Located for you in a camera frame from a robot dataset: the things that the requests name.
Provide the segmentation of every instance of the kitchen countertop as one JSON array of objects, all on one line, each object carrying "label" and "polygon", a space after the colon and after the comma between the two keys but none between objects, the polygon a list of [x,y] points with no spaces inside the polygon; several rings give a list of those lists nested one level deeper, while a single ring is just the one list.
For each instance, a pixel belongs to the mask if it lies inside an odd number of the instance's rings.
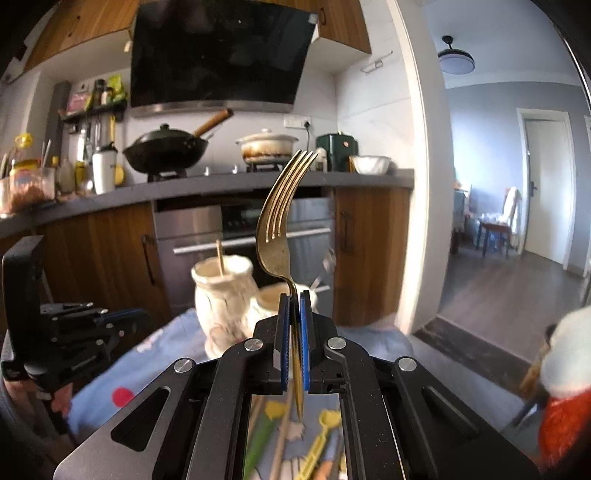
[{"label": "kitchen countertop", "polygon": [[[183,197],[188,195],[212,195],[220,193],[248,192],[269,189],[277,179],[278,172],[218,174],[187,179],[141,183],[121,187],[114,192],[89,197],[76,197],[63,203],[45,205],[0,220],[0,238],[38,225],[63,218],[116,208],[152,200]],[[303,187],[414,187],[414,170],[400,169],[394,175],[359,175],[343,172],[308,172],[302,179]]]}]

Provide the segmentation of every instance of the gold fork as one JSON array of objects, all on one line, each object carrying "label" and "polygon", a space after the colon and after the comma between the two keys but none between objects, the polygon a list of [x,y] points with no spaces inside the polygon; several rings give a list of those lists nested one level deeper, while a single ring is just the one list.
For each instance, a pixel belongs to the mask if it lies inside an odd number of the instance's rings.
[{"label": "gold fork", "polygon": [[256,225],[256,255],[263,269],[287,282],[291,297],[290,363],[293,366],[295,409],[301,419],[304,412],[304,378],[301,369],[301,319],[296,284],[291,278],[290,249],[287,244],[287,213],[296,189],[316,158],[314,152],[298,150],[284,167],[265,200]]}]

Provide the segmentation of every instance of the wok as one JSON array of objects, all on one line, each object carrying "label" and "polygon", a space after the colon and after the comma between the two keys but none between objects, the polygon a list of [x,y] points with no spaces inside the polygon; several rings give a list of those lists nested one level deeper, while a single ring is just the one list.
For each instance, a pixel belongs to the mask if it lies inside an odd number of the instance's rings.
[{"label": "wok", "polygon": [[159,130],[139,137],[123,150],[123,154],[134,170],[147,173],[149,176],[169,171],[184,171],[193,167],[205,153],[207,140],[200,137],[233,115],[232,110],[225,109],[211,117],[192,134],[162,124]]}]

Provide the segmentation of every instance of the white thermos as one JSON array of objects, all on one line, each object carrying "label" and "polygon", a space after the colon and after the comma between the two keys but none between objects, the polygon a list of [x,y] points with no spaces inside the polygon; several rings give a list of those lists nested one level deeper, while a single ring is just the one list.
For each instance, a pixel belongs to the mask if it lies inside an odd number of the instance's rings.
[{"label": "white thermos", "polygon": [[117,165],[117,149],[110,143],[100,147],[92,155],[92,173],[95,178],[97,195],[115,190],[115,167]]}]

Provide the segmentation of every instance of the ceramic jar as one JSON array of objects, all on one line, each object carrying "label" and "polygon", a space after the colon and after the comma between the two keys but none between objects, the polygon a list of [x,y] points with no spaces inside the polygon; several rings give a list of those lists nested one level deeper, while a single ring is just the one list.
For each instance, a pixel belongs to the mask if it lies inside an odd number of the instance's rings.
[{"label": "ceramic jar", "polygon": [[224,255],[225,275],[220,275],[217,257],[197,263],[191,269],[195,282],[195,309],[207,335],[205,351],[218,358],[246,337],[242,317],[258,289],[252,278],[252,262],[247,257]]},{"label": "ceramic jar", "polygon": [[[305,285],[296,285],[298,294],[308,290]],[[247,338],[252,337],[255,331],[255,325],[259,320],[277,315],[279,311],[279,299],[282,293],[289,294],[290,289],[286,283],[275,283],[268,287],[261,288],[250,300],[250,308],[244,314],[242,319],[242,330]],[[310,304],[312,310],[316,311],[318,296],[310,290]]]}]

